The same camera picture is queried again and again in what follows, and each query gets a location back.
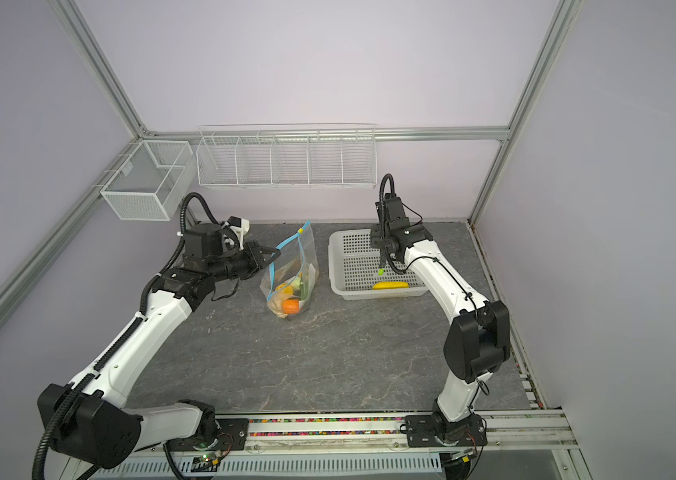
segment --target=black cable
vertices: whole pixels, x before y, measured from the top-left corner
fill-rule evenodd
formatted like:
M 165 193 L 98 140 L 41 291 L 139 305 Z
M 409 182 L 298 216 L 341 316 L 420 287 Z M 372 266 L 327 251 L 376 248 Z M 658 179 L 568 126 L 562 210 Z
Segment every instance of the black cable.
M 406 274 L 409 270 L 412 264 L 414 264 L 417 260 L 420 260 L 421 258 L 428 258 L 429 260 L 433 260 L 434 262 L 439 262 L 439 258 L 435 256 L 416 256 L 412 261 L 405 267 L 404 270 L 401 271 L 400 275 Z
M 485 428 L 485 434 L 486 434 L 486 432 L 487 432 L 487 420 L 482 418 L 481 424 Z M 464 478 L 463 480 L 468 480 L 468 477 L 470 477 L 471 474 L 474 473 L 474 470 L 476 470 L 477 465 L 479 465 L 479 461 L 481 460 L 481 454 L 484 451 L 485 451 L 485 446 L 482 446 L 481 448 L 479 448 L 479 456 L 477 456 L 477 459 L 474 461 L 474 466 L 471 467 L 471 470 L 468 472 L 468 475 L 466 475 L 466 478 Z
M 474 293 L 468 292 L 466 293 L 466 298 L 471 301 L 471 305 L 474 306 L 474 320 L 479 323 L 479 313 L 477 312 L 477 302 L 474 302 Z
M 173 460 L 173 456 L 170 453 L 170 448 L 168 448 L 168 443 L 164 443 L 164 456 L 168 458 L 168 466 L 170 466 L 170 470 L 173 472 L 173 475 L 175 475 L 175 478 L 178 480 L 188 480 L 188 478 L 184 477 L 182 473 L 180 473 L 180 470 L 178 470 L 178 466 L 175 465 L 175 460 Z
M 386 262 L 389 264 L 391 270 L 394 271 L 395 274 L 397 275 L 404 275 L 405 273 L 398 267 L 396 264 L 394 264 L 394 261 L 391 259 L 391 254 L 389 253 L 389 249 L 386 247 L 386 245 L 383 243 L 383 240 L 386 238 L 388 235 L 388 232 L 386 231 L 386 224 L 385 224 L 385 185 L 386 182 L 389 182 L 389 185 L 391 186 L 391 196 L 393 197 L 396 195 L 396 189 L 394 187 L 394 177 L 391 174 L 386 174 L 383 176 L 383 180 L 381 180 L 381 187 L 379 188 L 379 195 L 378 195 L 378 202 L 380 203 L 380 220 L 381 220 L 381 248 L 380 248 L 380 254 L 381 258 L 384 258 Z
M 202 208 L 204 209 L 204 213 L 207 215 L 207 218 L 209 218 L 209 221 L 213 222 L 216 225 L 220 225 L 218 220 L 215 220 L 215 216 L 213 216 L 213 212 L 209 211 L 209 207 L 207 206 L 207 201 L 199 195 L 197 192 L 190 192 L 189 194 L 186 194 L 186 197 L 183 197 L 183 201 L 180 203 L 180 231 L 185 232 L 186 231 L 186 209 L 189 205 L 189 202 L 191 201 L 192 198 L 196 198 L 199 200 L 199 203 L 202 204 Z
M 468 462 L 461 462 L 461 478 L 466 480 L 466 478 L 471 476 L 471 460 Z
M 45 461 L 48 457 L 48 449 L 50 448 L 50 442 L 52 437 L 55 435 L 55 430 L 61 426 L 63 418 L 68 413 L 69 409 L 72 408 L 72 405 L 77 401 L 77 398 L 82 393 L 82 390 L 95 378 L 95 375 L 88 373 L 82 380 L 74 386 L 66 398 L 63 399 L 61 405 L 55 410 L 52 418 L 48 422 L 47 427 L 45 427 L 45 433 L 42 434 L 42 438 L 39 439 L 39 445 L 37 445 L 37 451 L 34 454 L 34 463 L 32 464 L 32 480 L 45 480 Z
M 407 204 L 406 204 L 405 202 L 401 202 L 401 204 L 402 204 L 407 210 L 409 210 L 410 212 L 412 212 L 412 213 L 415 214 L 415 215 L 418 215 L 418 216 L 421 218 L 420 220 L 418 220 L 417 222 L 415 222 L 414 224 L 412 224 L 412 226 L 420 225 L 420 224 L 423 223 L 423 215 L 420 215 L 420 214 L 419 214 L 418 212 L 416 212 L 415 210 L 412 210 L 409 206 L 407 206 Z
M 231 293 L 227 295 L 222 295 L 219 296 L 218 298 L 215 298 L 215 292 L 213 292 L 213 298 L 209 299 L 210 302 L 216 302 L 218 300 L 223 300 L 224 298 L 230 298 L 231 296 L 234 295 L 234 293 L 237 293 L 237 289 L 239 288 L 239 277 L 237 277 L 237 283 L 234 283 L 234 290 L 231 290 Z
M 99 468 L 100 468 L 100 467 L 91 466 L 90 468 L 88 468 L 87 470 L 85 470 L 84 473 L 83 473 L 82 475 L 79 475 L 79 476 L 77 477 L 77 480 L 88 480 L 88 478 L 90 478 L 91 476 L 95 475 L 95 472 L 97 472 Z
M 215 216 L 213 216 L 213 213 L 209 210 L 209 206 L 207 206 L 207 201 L 205 201 L 205 199 L 198 193 L 191 192 L 187 194 L 186 197 L 183 198 L 180 204 L 181 234 L 185 233 L 186 231 L 186 213 L 188 210 L 189 202 L 193 198 L 196 198 L 202 204 L 204 213 L 207 215 L 209 220 L 214 224 L 219 224 L 218 220 L 215 219 Z M 108 361 L 112 359 L 114 353 L 116 353 L 120 348 L 122 348 L 122 345 L 133 335 L 133 333 L 135 333 L 135 330 L 137 330 L 138 327 L 141 325 L 141 323 L 144 321 L 144 319 L 146 318 L 146 310 L 148 308 L 148 296 L 149 293 L 151 293 L 151 287 L 154 285 L 154 283 L 157 282 L 157 280 L 159 280 L 159 277 L 162 276 L 162 274 L 164 274 L 167 270 L 172 268 L 173 264 L 175 264 L 175 262 L 178 260 L 180 252 L 183 251 L 183 247 L 185 246 L 185 244 L 186 240 L 184 240 L 183 236 L 181 236 L 180 240 L 178 241 L 178 245 L 175 248 L 175 251 L 170 256 L 170 260 L 168 260 L 168 262 L 162 267 L 162 269 L 159 271 L 159 274 L 154 275 L 154 277 L 152 277 L 151 280 L 148 281 L 144 289 L 141 291 L 141 302 L 138 310 L 138 313 L 140 313 L 141 316 L 136 317 L 130 323 L 130 326 L 124 332 L 122 332 L 119 338 L 117 338 L 116 341 L 112 343 L 112 346 L 109 347 L 106 350 L 106 352 L 104 352 L 103 355 L 101 355 L 101 358 L 99 358 L 95 362 L 95 365 L 93 367 L 94 370 L 100 371 L 101 369 L 103 369 L 106 363 L 108 363 Z M 231 295 L 233 295 L 236 292 L 237 288 L 234 287 L 234 291 L 231 293 Z M 52 440 L 52 437 L 55 435 L 55 430 L 61 425 L 63 418 L 72 408 L 77 398 L 79 398 L 79 396 L 82 394 L 82 390 L 84 390 L 84 388 L 94 378 L 95 375 L 93 373 L 88 373 L 86 376 L 84 376 L 84 378 L 80 380 L 80 382 L 74 387 L 74 389 L 72 389 L 68 393 L 68 395 L 66 395 L 66 398 L 64 398 L 63 402 L 61 402 L 61 405 L 58 407 L 58 409 L 55 410 L 55 413 L 53 413 L 53 417 L 48 422 L 48 425 L 45 428 L 45 433 L 39 440 L 39 445 L 37 446 L 37 451 L 34 455 L 34 463 L 32 465 L 32 480 L 44 480 L 45 461 L 47 460 L 48 449 L 50 448 L 50 441 Z M 98 470 L 97 466 L 90 467 L 85 473 L 82 474 L 82 476 L 79 477 L 78 480 L 87 480 L 87 478 L 90 478 L 97 470 Z
M 484 393 L 486 396 L 490 396 L 490 387 L 487 386 L 487 382 L 480 379 L 477 379 L 477 382 L 482 393 Z

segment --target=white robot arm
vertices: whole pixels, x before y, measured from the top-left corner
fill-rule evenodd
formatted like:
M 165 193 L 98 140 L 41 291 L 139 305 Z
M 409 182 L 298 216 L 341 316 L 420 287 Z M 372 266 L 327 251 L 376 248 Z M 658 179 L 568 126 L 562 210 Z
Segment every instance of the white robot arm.
M 387 182 L 391 186 L 388 194 Z M 397 274 L 415 272 L 450 323 L 444 348 L 450 368 L 445 388 L 434 401 L 431 416 L 405 419 L 408 444 L 484 445 L 485 428 L 472 406 L 478 392 L 486 389 L 485 381 L 510 355 L 508 309 L 503 302 L 490 302 L 458 274 L 422 220 L 410 224 L 390 174 L 381 181 L 375 207 L 379 223 L 371 230 L 371 246 L 380 250 L 380 267 L 388 265 Z
M 390 268 L 400 273 L 398 264 L 403 263 L 404 271 L 415 272 L 451 324 L 445 342 L 445 359 L 450 367 L 445 388 L 434 402 L 432 415 L 405 419 L 408 444 L 484 445 L 481 419 L 471 406 L 480 385 L 508 357 L 508 312 L 502 303 L 489 302 L 458 274 L 422 224 L 410 225 L 390 175 L 381 182 L 381 192 L 387 179 L 391 181 L 391 194 L 376 204 L 380 223 L 373 227 L 371 236 L 372 245 L 381 250 L 381 267 L 389 262 Z M 192 198 L 202 203 L 213 223 L 186 228 L 185 211 Z M 198 194 L 183 199 L 181 241 L 165 268 L 144 289 L 140 310 L 85 370 L 67 385 L 50 385 L 40 395 L 38 406 L 45 435 L 35 458 L 33 480 L 44 478 L 48 448 L 94 466 L 113 468 L 133 451 L 161 442 L 165 442 L 171 462 L 167 442 L 175 438 L 182 445 L 208 451 L 216 450 L 220 442 L 229 450 L 243 446 L 243 438 L 235 436 L 247 428 L 247 421 L 242 419 L 239 426 L 227 432 L 215 418 L 214 408 L 201 402 L 123 407 L 154 354 L 214 292 L 217 281 L 250 278 L 278 256 L 276 249 L 255 241 L 244 243 L 248 229 L 249 222 L 236 217 L 219 224 Z M 173 267 L 184 247 L 183 265 Z
M 211 223 L 186 227 L 187 206 L 192 199 L 199 200 Z M 212 453 L 210 449 L 219 444 L 219 436 L 226 435 L 219 432 L 221 423 L 212 406 L 181 400 L 157 408 L 122 407 L 154 354 L 215 291 L 216 282 L 246 280 L 279 255 L 277 249 L 255 240 L 244 242 L 248 230 L 249 222 L 235 216 L 223 224 L 217 222 L 199 194 L 183 198 L 179 245 L 167 265 L 144 288 L 138 312 L 85 370 L 65 386 L 48 386 L 39 396 L 45 434 L 37 448 L 33 480 L 44 478 L 48 448 L 96 466 L 81 478 L 89 478 L 97 468 L 119 465 L 133 451 L 174 438 L 180 438 L 189 448 Z M 182 265 L 173 266 L 182 252 Z M 235 431 L 246 428 L 236 426 Z M 224 440 L 230 450 L 235 438 Z

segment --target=aluminum frame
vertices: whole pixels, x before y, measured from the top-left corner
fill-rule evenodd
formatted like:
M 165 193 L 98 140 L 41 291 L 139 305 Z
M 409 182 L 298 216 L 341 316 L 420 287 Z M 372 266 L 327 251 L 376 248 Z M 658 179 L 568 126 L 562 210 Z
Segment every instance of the aluminum frame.
M 76 204 L 45 236 L 42 242 L 23 261 L 23 263 L 0 285 L 0 328 L 34 286 L 50 268 L 55 259 L 63 252 L 74 235 L 87 223 L 95 209 L 103 201 L 101 188 L 122 166 L 140 140 L 132 139 L 119 155 L 104 170 L 93 187 L 77 200 Z
M 101 47 L 95 41 L 76 2 L 74 0 L 48 0 L 48 4 L 82 56 L 82 60 L 90 69 L 93 78 L 119 114 L 124 126 L 130 130 L 130 134 L 137 138 L 148 136 L 151 132 L 143 124 L 130 98 L 124 92 L 124 88 L 103 55 Z
M 471 242 L 473 242 L 474 248 L 476 249 L 477 256 L 479 257 L 479 263 L 482 266 L 482 271 L 485 273 L 485 279 L 487 279 L 487 285 L 490 287 L 492 297 L 505 302 L 506 299 L 501 294 L 500 287 L 498 286 L 495 276 L 492 274 L 490 264 L 487 261 L 485 249 L 482 248 L 481 238 L 479 237 L 476 227 L 470 222 L 468 223 L 468 234 L 471 237 Z M 536 399 L 535 401 L 540 408 L 545 408 L 546 400 L 543 394 L 543 387 L 540 385 L 540 381 L 535 376 L 532 365 L 527 359 L 524 345 L 522 344 L 522 341 L 519 337 L 519 333 L 516 331 L 516 325 L 513 316 L 510 319 L 510 341 L 511 351 L 514 353 L 514 359 L 516 360 L 516 364 L 519 366 L 520 378 L 523 381 L 530 383 L 531 391 L 534 393 Z
M 245 449 L 234 451 L 230 458 L 235 461 L 260 460 L 264 458 L 281 458 L 286 456 L 324 456 L 331 454 L 385 454 L 393 458 L 393 455 L 409 453 L 439 453 L 439 452 L 462 452 L 464 447 L 437 447 L 437 448 L 411 448 L 407 446 L 407 437 L 402 433 L 366 433 L 366 431 L 396 430 L 402 421 L 378 420 L 360 422 L 330 421 L 333 418 L 344 417 L 404 417 L 410 414 L 425 415 L 430 412 L 351 412 L 340 414 L 317 414 L 317 413 L 266 413 L 266 414 L 239 414 L 218 415 L 218 418 L 245 417 L 252 421 L 247 431 Z M 477 412 L 487 421 L 487 441 L 485 450 L 551 450 L 560 452 L 558 457 L 562 466 L 567 466 L 560 472 L 575 472 L 581 464 L 582 456 L 573 454 L 580 452 L 576 444 L 570 424 L 567 422 L 561 410 L 487 410 Z M 321 418 L 322 422 L 296 422 L 297 418 Z M 333 432 L 335 430 L 352 430 L 356 434 L 348 435 L 320 435 L 321 432 Z M 312 432 L 313 435 L 289 435 L 271 436 L 272 432 Z M 179 462 L 186 457 L 199 454 L 189 452 L 188 455 L 180 456 Z M 144 459 L 164 459 L 164 450 L 160 446 L 135 452 L 125 462 L 137 465 Z M 68 461 L 61 480 L 76 478 L 89 467 L 76 458 Z M 118 478 L 132 478 L 143 475 L 139 468 L 122 468 Z M 330 475 L 329 472 L 315 472 L 314 476 Z M 590 477 L 580 476 L 580 480 L 590 480 Z
M 64 215 L 64 217 L 54 226 L 52 231 L 45 236 L 45 239 L 35 248 L 24 262 L 13 274 L 7 278 L 6 282 L 0 286 L 0 328 L 7 321 L 10 315 L 18 308 L 18 305 L 31 292 L 33 287 L 50 267 L 53 261 L 62 253 L 64 247 L 68 245 L 74 235 L 86 224 L 92 216 L 95 208 L 102 201 L 100 189 L 106 181 L 112 176 L 113 171 L 120 168 L 123 163 L 123 157 L 129 154 L 138 140 L 144 138 L 155 138 L 165 140 L 196 140 L 199 138 L 199 132 L 183 133 L 155 133 L 150 131 L 138 116 L 132 102 L 129 100 L 124 88 L 117 80 L 116 75 L 103 55 L 100 46 L 94 39 L 90 28 L 84 21 L 78 6 L 74 0 L 48 0 L 53 12 L 58 17 L 59 22 L 66 30 L 72 43 L 79 51 L 85 63 L 90 68 L 94 78 L 100 84 L 104 94 L 111 102 L 114 109 L 120 115 L 123 123 L 132 132 L 134 139 L 122 150 L 122 153 L 112 161 L 112 164 L 95 182 L 95 185 L 83 195 L 76 204 Z M 377 141 L 400 141 L 400 140 L 498 140 L 502 143 L 498 150 L 496 159 L 490 169 L 487 179 L 481 188 L 477 202 L 471 212 L 471 232 L 472 240 L 479 245 L 478 235 L 475 227 L 485 205 L 489 200 L 490 194 L 494 189 L 501 171 L 503 170 L 510 152 L 513 148 L 514 140 L 517 139 L 521 129 L 524 127 L 526 119 L 536 101 L 544 80 L 550 71 L 560 46 L 569 31 L 570 26 L 579 11 L 582 0 L 561 0 L 554 14 L 553 22 L 549 28 L 543 47 L 534 64 L 525 89 L 516 106 L 516 110 L 507 127 L 456 127 L 456 128 L 386 128 L 374 129 Z M 498 296 L 496 285 L 493 284 L 491 274 L 486 259 L 481 258 L 487 278 L 491 284 L 493 295 Z M 518 335 L 512 327 L 511 333 L 512 346 L 514 353 L 519 361 L 520 369 L 526 371 L 527 375 L 532 375 L 529 363 L 524 357 L 524 351 L 521 348 Z M 542 400 L 540 391 L 536 395 Z M 580 450 L 571 449 L 567 454 L 570 462 L 574 465 L 576 471 L 585 467 Z M 64 472 L 62 478 L 66 478 L 68 472 Z M 590 475 L 579 475 L 581 480 L 588 480 Z
M 510 130 L 509 138 L 501 142 L 501 148 L 497 151 L 495 161 L 490 168 L 490 172 L 487 174 L 485 184 L 482 186 L 477 201 L 474 204 L 474 209 L 469 216 L 469 221 L 472 224 L 477 224 L 479 217 L 485 211 L 487 201 L 490 199 L 511 150 L 516 143 L 515 140 L 519 138 L 526 120 L 530 117 L 530 112 L 540 95 L 540 91 L 543 89 L 543 84 L 548 77 L 548 73 L 554 66 L 556 56 L 564 43 L 564 38 L 570 31 L 570 27 L 580 11 L 581 4 L 582 0 L 561 0 L 556 8 L 554 20 L 551 22 L 551 26 L 546 34 L 543 48 L 540 50 L 540 54 L 535 61 L 535 66 L 530 73 L 530 78 L 527 80 L 519 103 L 516 105 L 514 115 L 508 124 L 508 129 Z

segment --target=toy fruit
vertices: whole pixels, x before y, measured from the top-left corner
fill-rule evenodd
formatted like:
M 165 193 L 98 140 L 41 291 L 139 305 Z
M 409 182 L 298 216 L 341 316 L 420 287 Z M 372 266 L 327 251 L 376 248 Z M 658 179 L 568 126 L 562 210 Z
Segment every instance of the toy fruit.
M 293 286 L 287 285 L 286 283 L 282 283 L 281 285 L 277 286 L 276 291 L 284 295 L 293 295 L 295 293 Z
M 378 282 L 372 286 L 373 290 L 386 290 L 389 288 L 409 288 L 407 282 Z
M 296 298 L 287 299 L 282 302 L 282 312 L 287 315 L 300 312 L 300 301 Z

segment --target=wire mesh box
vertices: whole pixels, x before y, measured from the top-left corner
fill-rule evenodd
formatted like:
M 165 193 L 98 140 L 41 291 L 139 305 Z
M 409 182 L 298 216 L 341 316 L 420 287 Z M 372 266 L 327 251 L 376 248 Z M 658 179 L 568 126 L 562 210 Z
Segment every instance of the wire mesh box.
M 208 188 L 374 187 L 371 130 L 204 135 L 197 146 L 199 184 Z
M 333 292 L 346 300 L 371 300 L 400 296 L 419 296 L 429 288 L 413 272 L 395 274 L 386 268 L 378 275 L 380 250 L 370 248 L 370 229 L 341 230 L 330 235 L 328 268 Z M 404 264 L 396 262 L 399 268 Z M 373 290 L 378 282 L 406 282 L 409 288 Z
M 101 195 L 122 220 L 170 220 L 197 170 L 187 141 L 142 140 Z

